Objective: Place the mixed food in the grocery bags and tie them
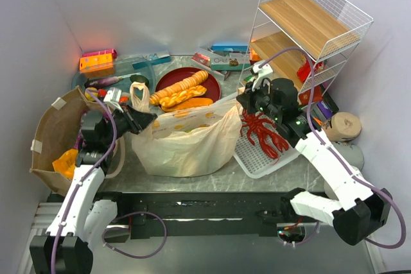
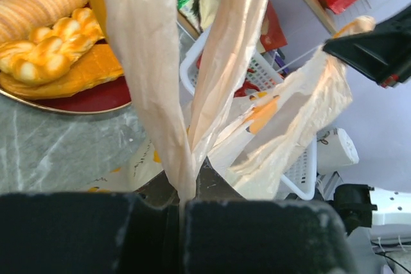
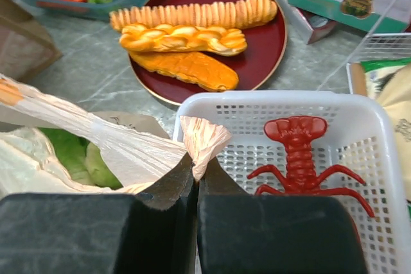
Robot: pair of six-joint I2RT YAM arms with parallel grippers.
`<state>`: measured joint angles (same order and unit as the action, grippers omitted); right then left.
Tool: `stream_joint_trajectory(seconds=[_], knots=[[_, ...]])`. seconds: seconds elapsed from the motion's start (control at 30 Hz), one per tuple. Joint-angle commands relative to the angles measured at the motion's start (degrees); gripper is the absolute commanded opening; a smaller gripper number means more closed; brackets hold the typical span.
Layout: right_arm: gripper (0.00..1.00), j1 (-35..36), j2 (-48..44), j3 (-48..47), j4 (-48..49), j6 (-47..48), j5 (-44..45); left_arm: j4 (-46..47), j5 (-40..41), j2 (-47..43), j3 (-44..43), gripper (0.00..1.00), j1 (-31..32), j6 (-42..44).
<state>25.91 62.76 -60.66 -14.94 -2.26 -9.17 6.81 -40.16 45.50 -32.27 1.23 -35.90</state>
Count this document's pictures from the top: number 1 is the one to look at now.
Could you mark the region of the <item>orange plastic grocery bag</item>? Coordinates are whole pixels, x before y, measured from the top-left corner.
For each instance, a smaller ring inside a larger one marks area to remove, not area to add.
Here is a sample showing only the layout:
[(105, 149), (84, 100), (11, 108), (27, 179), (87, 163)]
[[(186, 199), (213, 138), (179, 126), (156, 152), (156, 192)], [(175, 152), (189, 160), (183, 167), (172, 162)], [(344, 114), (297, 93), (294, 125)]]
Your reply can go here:
[(132, 135), (132, 149), (149, 175), (209, 175), (234, 155), (241, 111), (231, 95), (209, 106), (161, 114), (148, 128)]

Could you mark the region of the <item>brown paper grocery bag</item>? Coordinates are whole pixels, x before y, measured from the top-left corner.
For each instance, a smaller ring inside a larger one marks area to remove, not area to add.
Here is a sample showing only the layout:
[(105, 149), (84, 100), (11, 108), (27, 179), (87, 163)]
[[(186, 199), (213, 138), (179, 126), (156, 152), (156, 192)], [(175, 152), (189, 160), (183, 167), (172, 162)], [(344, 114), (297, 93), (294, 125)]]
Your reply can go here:
[(31, 144), (30, 173), (39, 177), (52, 192), (65, 196), (71, 181), (54, 172), (52, 162), (73, 148), (82, 114), (103, 108), (86, 99), (79, 87), (57, 98), (45, 111)]

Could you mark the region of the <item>yellow orange chips bag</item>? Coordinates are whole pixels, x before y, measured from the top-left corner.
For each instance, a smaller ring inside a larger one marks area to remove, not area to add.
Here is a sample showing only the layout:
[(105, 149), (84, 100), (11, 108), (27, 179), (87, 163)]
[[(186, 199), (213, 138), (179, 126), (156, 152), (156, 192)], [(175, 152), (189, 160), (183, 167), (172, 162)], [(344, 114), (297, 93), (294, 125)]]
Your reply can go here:
[(77, 149), (67, 150), (62, 156), (52, 162), (54, 172), (57, 172), (64, 177), (72, 180), (74, 177), (74, 170), (76, 168)]

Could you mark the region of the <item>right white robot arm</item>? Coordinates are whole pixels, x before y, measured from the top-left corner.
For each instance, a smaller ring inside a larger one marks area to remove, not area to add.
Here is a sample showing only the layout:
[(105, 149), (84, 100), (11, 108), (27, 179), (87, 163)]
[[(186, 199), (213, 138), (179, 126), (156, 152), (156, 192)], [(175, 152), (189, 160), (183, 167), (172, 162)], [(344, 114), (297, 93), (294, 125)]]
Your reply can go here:
[(254, 84), (246, 83), (236, 97), (245, 118), (253, 120), (251, 128), (267, 133), (267, 128), (257, 124), (274, 125), (276, 131), (270, 138), (279, 141), (282, 149), (293, 148), (309, 160), (331, 190), (325, 197), (299, 187), (289, 191), (282, 198), (283, 216), (306, 216), (326, 223), (352, 246), (384, 226), (393, 207), (392, 195), (370, 184), (348, 164), (312, 116), (299, 108), (293, 82), (264, 78), (257, 87)]

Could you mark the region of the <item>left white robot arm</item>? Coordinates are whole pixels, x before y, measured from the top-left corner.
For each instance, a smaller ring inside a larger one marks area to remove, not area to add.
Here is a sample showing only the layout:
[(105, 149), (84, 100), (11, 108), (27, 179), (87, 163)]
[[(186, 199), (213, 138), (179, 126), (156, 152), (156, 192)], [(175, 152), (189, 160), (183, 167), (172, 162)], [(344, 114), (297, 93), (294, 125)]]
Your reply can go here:
[(93, 250), (118, 215), (116, 201), (94, 199), (103, 183), (116, 141), (125, 133), (139, 134), (157, 115), (118, 106), (113, 112), (90, 110), (82, 116), (82, 146), (74, 177), (59, 212), (44, 235), (30, 243), (36, 273), (90, 273)]

